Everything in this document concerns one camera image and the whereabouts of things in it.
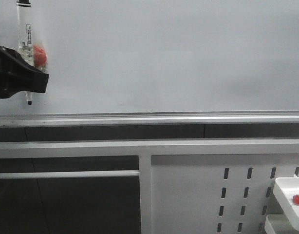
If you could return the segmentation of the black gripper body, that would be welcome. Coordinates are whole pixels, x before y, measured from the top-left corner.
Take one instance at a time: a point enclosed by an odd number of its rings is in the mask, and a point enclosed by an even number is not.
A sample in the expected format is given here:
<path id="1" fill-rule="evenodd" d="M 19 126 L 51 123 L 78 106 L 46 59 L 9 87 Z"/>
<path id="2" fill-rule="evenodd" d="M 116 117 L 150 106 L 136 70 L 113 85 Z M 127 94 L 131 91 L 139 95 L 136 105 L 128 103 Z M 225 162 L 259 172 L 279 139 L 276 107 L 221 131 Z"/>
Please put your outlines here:
<path id="1" fill-rule="evenodd" d="M 15 50 L 0 46 L 0 99 L 22 91 L 45 93 L 49 75 L 29 65 Z"/>

